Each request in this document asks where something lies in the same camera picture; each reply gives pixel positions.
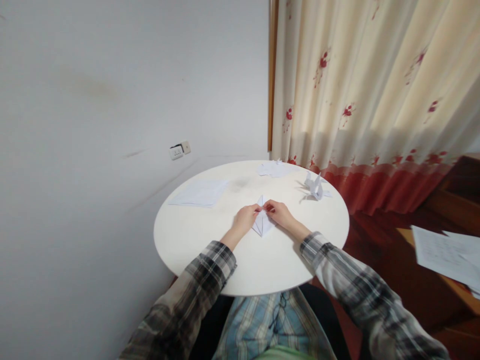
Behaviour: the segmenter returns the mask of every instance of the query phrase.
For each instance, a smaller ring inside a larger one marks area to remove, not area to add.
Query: electrical outlet
[[[170,152],[170,157],[172,160],[181,158],[184,155],[184,151],[182,150],[182,145],[180,144],[172,146],[170,149],[168,149],[168,152]]]
[[[183,149],[183,152],[185,154],[190,154],[190,152],[192,151],[192,150],[190,150],[190,144],[187,140],[185,140],[181,143],[181,148]]]

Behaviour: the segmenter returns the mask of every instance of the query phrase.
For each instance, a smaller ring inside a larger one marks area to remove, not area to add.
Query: hand
[[[222,237],[220,242],[227,245],[230,250],[234,250],[240,240],[254,225],[257,215],[262,211],[258,204],[242,207],[233,219],[233,225],[230,230]]]
[[[293,217],[289,208],[283,202],[268,200],[263,204],[263,209],[268,217],[292,234],[298,242],[302,242],[311,233],[305,225]]]
[[[290,213],[289,208],[283,202],[276,202],[268,200],[263,204],[263,209],[266,211],[268,217],[275,221],[285,230],[296,221],[293,215]]]

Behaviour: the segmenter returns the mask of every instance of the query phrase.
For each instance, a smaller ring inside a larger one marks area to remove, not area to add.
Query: white table
[[[220,240],[231,227],[235,214],[245,205],[255,204],[261,195],[283,202],[311,231],[320,231],[335,246],[342,248],[349,232],[349,213],[339,192],[329,183],[323,189],[332,197],[316,201],[302,200],[307,171],[280,177],[259,176],[260,161],[232,162],[206,170],[185,181],[165,200],[155,219],[153,237],[163,262],[177,276],[212,241]],[[169,205],[169,200],[188,183],[198,180],[229,180],[220,200],[213,208]],[[253,229],[234,250],[237,268],[221,292],[229,296],[254,296],[284,291],[308,282],[314,276],[304,262],[300,246],[277,225],[260,237]]]

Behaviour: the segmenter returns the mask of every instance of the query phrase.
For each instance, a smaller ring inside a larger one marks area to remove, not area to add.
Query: plaid sleeve
[[[156,301],[119,359],[188,359],[202,319],[236,263],[227,246],[212,241]]]
[[[402,305],[400,297],[369,266],[313,232],[300,246],[325,289],[368,334],[374,359],[449,359]]]

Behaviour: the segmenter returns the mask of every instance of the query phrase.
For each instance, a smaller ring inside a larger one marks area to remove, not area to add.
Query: paper on desk
[[[324,190],[322,183],[327,183],[327,180],[318,175],[313,181],[310,176],[310,172],[306,173],[305,186],[310,190],[310,194],[307,196],[313,196],[317,200],[321,200],[324,196],[331,198],[332,194],[328,190]]]
[[[229,182],[226,180],[196,180],[188,184],[168,203],[170,205],[212,208],[228,184]]]
[[[281,178],[298,170],[295,166],[285,166],[279,159],[277,161],[267,161],[260,164],[256,172],[260,176],[270,175],[272,178]]]
[[[443,231],[443,233],[449,238],[456,239],[465,243],[468,246],[469,250],[471,250],[471,253],[480,253],[480,237],[464,235],[450,231]]]
[[[265,202],[266,200],[262,195],[258,199],[257,204],[263,207]],[[275,221],[270,219],[265,210],[262,209],[262,211],[260,211],[260,213],[256,216],[255,223],[251,228],[255,230],[258,235],[264,238],[265,235],[270,231],[270,229],[273,228],[275,225]]]
[[[480,300],[480,287],[475,288],[473,286],[469,286],[469,288],[470,288],[470,291],[471,291],[471,294],[473,295],[473,297],[475,299]]]
[[[467,254],[461,254],[460,256],[464,258],[470,265],[473,267],[473,270],[477,273],[480,278],[480,237],[459,234],[456,232],[444,231],[451,239],[458,240],[464,243],[468,248]],[[467,284],[471,290],[472,295],[480,300],[480,287],[475,287],[473,284]]]
[[[411,229],[419,265],[473,288],[480,288],[480,274],[470,260],[471,249],[467,243],[417,226]]]

